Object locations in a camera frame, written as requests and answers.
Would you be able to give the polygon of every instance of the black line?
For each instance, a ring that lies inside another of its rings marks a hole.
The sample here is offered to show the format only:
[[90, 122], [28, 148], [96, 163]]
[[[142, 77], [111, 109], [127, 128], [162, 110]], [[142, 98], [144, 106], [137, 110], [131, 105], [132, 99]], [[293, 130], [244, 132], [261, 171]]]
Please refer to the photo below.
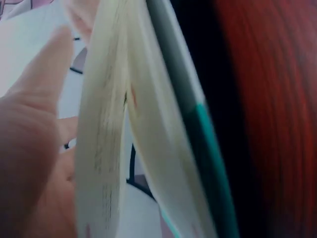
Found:
[[130, 155], [130, 173], [129, 180], [134, 182], [134, 167], [135, 167], [135, 148], [132, 144], [131, 155]]
[[70, 69], [71, 71], [75, 72], [75, 73], [83, 74], [83, 71], [80, 71], [80, 70], [75, 69], [75, 68], [73, 68], [73, 67], [70, 67], [69, 69]]
[[132, 182], [131, 180], [127, 179], [127, 184], [137, 188], [138, 190], [140, 190], [141, 192], [145, 193], [147, 196], [149, 196], [151, 199], [153, 199], [155, 202], [155, 198], [153, 197], [151, 191], [145, 189], [144, 187], [142, 187], [141, 185], [135, 183], [135, 182]]

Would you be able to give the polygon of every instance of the finger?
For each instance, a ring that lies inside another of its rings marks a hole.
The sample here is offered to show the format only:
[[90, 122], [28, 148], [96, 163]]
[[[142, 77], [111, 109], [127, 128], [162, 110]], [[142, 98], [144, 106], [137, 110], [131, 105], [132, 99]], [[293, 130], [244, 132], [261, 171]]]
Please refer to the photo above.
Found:
[[77, 29], [79, 34], [81, 35], [82, 40], [86, 44], [89, 45], [90, 36], [92, 32], [92, 28], [89, 27], [82, 18], [80, 18], [69, 6], [65, 6], [66, 8], [66, 15], [69, 17], [70, 22], [74, 25]]
[[73, 181], [75, 173], [75, 147], [62, 153], [58, 163], [60, 163], [60, 168], [64, 171], [66, 179], [68, 181]]
[[78, 117], [63, 118], [57, 121], [61, 145], [67, 144], [77, 135]]
[[42, 102], [56, 107], [72, 54], [71, 31], [68, 27], [60, 27], [26, 66], [8, 93], [28, 95], [31, 96], [32, 102]]

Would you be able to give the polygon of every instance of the red mark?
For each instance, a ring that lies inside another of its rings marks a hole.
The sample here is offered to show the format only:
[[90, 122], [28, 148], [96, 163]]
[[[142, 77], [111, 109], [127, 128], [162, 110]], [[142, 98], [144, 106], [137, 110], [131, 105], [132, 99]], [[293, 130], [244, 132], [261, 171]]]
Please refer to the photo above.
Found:
[[132, 97], [133, 97], [134, 107], [137, 108], [137, 98], [135, 96], [135, 91], [134, 91], [132, 84], [131, 84], [131, 93], [132, 93]]

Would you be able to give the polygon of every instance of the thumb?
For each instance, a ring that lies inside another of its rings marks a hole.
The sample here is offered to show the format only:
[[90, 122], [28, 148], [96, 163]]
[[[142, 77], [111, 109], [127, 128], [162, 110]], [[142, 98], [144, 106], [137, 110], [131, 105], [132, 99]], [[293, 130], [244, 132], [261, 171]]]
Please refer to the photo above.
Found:
[[58, 154], [56, 103], [72, 40], [58, 29], [0, 99], [0, 237], [20, 237]]

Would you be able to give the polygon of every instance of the white page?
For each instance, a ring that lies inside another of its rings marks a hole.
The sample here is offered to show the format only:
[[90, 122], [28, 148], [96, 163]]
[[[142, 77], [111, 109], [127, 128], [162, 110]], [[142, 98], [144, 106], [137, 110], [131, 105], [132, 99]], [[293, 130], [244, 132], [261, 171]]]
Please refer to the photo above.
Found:
[[79, 238], [114, 238], [125, 184], [120, 148], [124, 117], [125, 0], [101, 0], [86, 59], [76, 159]]
[[216, 237], [145, 1], [127, 9], [129, 117], [150, 189], [180, 237]]

